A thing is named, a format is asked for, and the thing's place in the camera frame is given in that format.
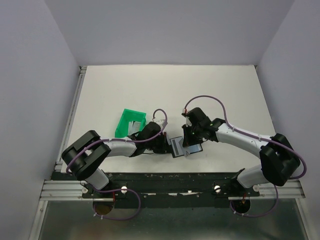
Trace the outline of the translucent blue credit card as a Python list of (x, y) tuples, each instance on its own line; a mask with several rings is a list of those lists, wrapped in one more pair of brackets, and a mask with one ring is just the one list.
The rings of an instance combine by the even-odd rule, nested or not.
[(202, 151), (203, 151), (203, 148), (201, 144), (195, 144), (195, 145), (183, 147), (183, 154), (185, 157), (191, 154), (202, 152)]

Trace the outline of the white credit card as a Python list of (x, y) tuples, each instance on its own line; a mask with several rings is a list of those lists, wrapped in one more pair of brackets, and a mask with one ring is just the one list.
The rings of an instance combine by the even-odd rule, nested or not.
[(170, 139), (173, 158), (178, 158), (185, 155), (185, 150), (183, 148), (183, 141), (184, 141), (184, 138), (182, 136)]

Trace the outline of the black leather card holder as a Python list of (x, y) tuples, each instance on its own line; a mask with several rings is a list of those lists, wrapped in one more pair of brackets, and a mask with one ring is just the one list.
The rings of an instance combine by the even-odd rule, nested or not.
[(183, 146), (184, 137), (178, 136), (169, 139), (169, 147), (173, 158), (187, 157), (188, 155), (203, 151), (201, 144)]

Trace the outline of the green plastic bin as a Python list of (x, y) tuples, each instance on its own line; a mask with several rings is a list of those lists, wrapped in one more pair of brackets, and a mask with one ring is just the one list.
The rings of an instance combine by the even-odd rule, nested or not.
[(115, 130), (116, 138), (124, 138), (141, 131), (147, 124), (147, 114), (125, 108)]

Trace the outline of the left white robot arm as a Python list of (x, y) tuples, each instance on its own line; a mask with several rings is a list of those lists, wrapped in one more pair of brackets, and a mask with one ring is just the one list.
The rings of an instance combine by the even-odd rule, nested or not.
[(101, 139), (95, 130), (89, 130), (65, 149), (61, 158), (66, 164), (66, 173), (85, 181), (101, 198), (111, 191), (110, 180), (100, 169), (108, 157), (137, 157), (151, 151), (154, 154), (167, 154), (169, 143), (167, 134), (157, 122), (149, 122), (138, 132), (123, 138)]

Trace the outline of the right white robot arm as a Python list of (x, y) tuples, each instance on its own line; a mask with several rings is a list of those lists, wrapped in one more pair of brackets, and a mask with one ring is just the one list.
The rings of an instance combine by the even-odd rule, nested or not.
[(282, 187), (301, 164), (282, 134), (265, 136), (237, 130), (229, 127), (224, 119), (210, 120), (199, 107), (184, 110), (182, 116), (186, 119), (182, 126), (183, 147), (202, 144), (204, 141), (225, 143), (259, 158), (259, 165), (243, 168), (232, 178), (230, 191), (236, 196), (243, 195), (248, 188), (258, 184), (271, 183)]

